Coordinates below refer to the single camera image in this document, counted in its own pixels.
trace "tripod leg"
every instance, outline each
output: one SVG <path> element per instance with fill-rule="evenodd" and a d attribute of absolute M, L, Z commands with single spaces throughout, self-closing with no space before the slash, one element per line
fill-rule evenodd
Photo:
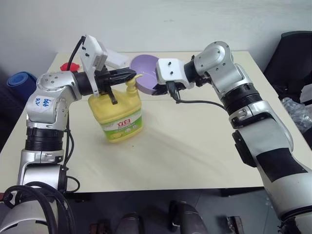
<path fill-rule="evenodd" d="M 169 229 L 181 234 L 208 234 L 207 228 L 197 210 L 184 202 L 172 201 L 169 207 Z"/>
<path fill-rule="evenodd" d="M 116 234 L 144 234 L 141 217 L 136 213 L 126 214 L 121 219 Z"/>

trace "yellow pump nozzle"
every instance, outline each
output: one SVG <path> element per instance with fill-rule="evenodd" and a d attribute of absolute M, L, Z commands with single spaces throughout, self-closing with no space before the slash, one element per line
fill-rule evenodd
<path fill-rule="evenodd" d="M 142 74 L 136 75 L 131 80 L 126 82 L 127 85 L 127 93 L 131 96 L 137 95 L 137 88 L 136 88 L 136 79 L 143 76 Z"/>

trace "rolled mat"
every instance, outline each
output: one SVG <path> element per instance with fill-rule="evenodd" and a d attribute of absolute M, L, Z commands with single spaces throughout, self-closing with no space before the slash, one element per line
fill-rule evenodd
<path fill-rule="evenodd" d="M 37 78 L 29 72 L 19 72 L 11 76 L 6 85 L 26 102 L 36 90 L 36 80 Z"/>

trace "white bracket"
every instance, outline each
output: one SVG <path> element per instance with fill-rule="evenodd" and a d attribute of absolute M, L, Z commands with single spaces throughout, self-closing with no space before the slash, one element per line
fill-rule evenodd
<path fill-rule="evenodd" d="M 194 83 L 189 83 L 184 72 L 184 61 L 177 58 L 160 58 L 156 63 L 157 82 L 166 84 L 168 81 L 182 83 L 187 89 L 194 87 Z"/>
<path fill-rule="evenodd" d="M 99 92 L 94 77 L 94 71 L 102 70 L 107 56 L 108 53 L 105 48 L 103 46 L 101 47 L 94 37 L 86 35 L 86 39 L 80 50 L 80 59 L 82 62 L 83 70 L 85 71 L 91 84 L 93 95 L 96 97 L 99 96 Z"/>

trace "plastic bag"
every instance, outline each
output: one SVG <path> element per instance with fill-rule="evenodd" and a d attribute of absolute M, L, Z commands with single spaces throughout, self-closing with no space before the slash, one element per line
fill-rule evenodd
<path fill-rule="evenodd" d="M 289 97 L 284 98 L 282 104 L 301 133 L 312 128 L 312 115 L 304 104 L 294 102 Z"/>

